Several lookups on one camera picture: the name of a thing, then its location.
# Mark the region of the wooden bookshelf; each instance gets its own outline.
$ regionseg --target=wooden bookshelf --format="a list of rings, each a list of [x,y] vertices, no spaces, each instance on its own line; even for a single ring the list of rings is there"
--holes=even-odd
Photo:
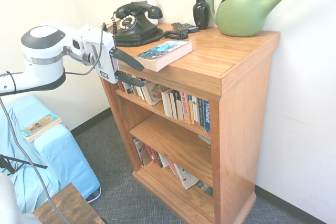
[[[160,24],[163,30],[172,27]],[[242,224],[251,210],[271,56],[280,33],[261,31],[247,38],[222,35],[217,28],[189,34],[193,51],[159,72],[137,71],[119,61],[120,70],[209,101],[212,146],[200,126],[168,118],[162,102],[149,105],[102,80],[111,110],[133,165],[134,178],[186,223]],[[121,48],[135,56],[165,40]],[[211,185],[214,198],[198,188],[185,190],[167,168],[142,166],[137,137]]]
[[[198,135],[202,135],[202,136],[204,136],[206,138],[211,138],[210,136],[208,136],[207,134],[205,134],[204,127],[202,127],[202,126],[194,125],[194,124],[188,124],[188,123],[185,123],[182,120],[171,118],[171,117],[167,117],[165,115],[165,113],[164,113],[162,101],[153,106],[153,105],[149,105],[146,101],[144,101],[138,95],[127,94],[126,92],[122,92],[120,89],[117,89],[115,92],[117,93],[117,95],[119,95],[121,97],[124,97],[125,99],[127,99],[127,100],[129,100],[131,102],[134,102],[135,104],[137,104],[137,105],[139,105],[139,106],[141,106],[143,108],[146,108],[147,110],[152,111],[155,114],[157,114],[159,116],[162,116],[162,117],[164,117],[164,118],[172,121],[173,123],[176,123],[176,124],[178,124],[178,125],[180,125],[182,127],[185,127],[186,129],[188,129],[190,131],[193,131],[193,132],[197,133]]]
[[[156,114],[131,129],[130,133],[213,187],[211,149],[195,133]]]
[[[173,211],[179,211],[189,223],[214,223],[214,199],[193,186],[185,190],[169,168],[151,163],[141,166],[133,176],[149,191],[164,200]]]

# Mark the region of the bookshelf side panel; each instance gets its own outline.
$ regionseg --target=bookshelf side panel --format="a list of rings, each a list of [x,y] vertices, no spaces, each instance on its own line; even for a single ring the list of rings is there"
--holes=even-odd
[[[111,84],[103,79],[101,79],[101,83],[133,169],[137,172],[141,165],[141,160],[133,141],[134,137],[129,133],[129,130],[152,115],[152,112],[118,96],[115,93],[115,84]]]
[[[256,200],[270,62],[271,54],[222,97],[217,112],[210,103],[216,223],[242,224]]]

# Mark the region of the white lamp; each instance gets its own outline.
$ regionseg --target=white lamp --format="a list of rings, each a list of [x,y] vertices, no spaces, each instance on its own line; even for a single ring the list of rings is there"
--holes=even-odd
[[[42,224],[33,214],[21,213],[16,201],[14,185],[3,173],[0,173],[0,223]]]

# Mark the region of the green watering can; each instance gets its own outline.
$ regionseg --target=green watering can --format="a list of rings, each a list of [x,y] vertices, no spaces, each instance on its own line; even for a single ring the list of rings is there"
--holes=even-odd
[[[211,15],[222,34],[247,37],[257,34],[267,15],[282,0],[222,0],[217,14],[215,0],[210,2]]]

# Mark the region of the blue chair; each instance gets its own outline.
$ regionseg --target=blue chair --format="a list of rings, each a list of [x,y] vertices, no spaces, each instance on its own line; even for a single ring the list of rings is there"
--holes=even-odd
[[[35,95],[18,99],[6,108],[22,148],[33,163],[48,166],[46,169],[37,169],[50,196],[69,183],[73,183],[88,202],[100,196],[101,188],[96,175],[74,137],[63,124],[54,126],[31,143],[20,134],[22,129],[52,113]],[[14,142],[2,109],[0,109],[0,154],[27,160]],[[10,164],[14,169],[21,165],[17,161],[10,161]],[[5,168],[0,168],[0,172],[9,174]],[[16,173],[9,175],[9,178],[14,184],[17,202],[22,213],[33,212],[47,200],[42,185],[30,165],[23,165]]]

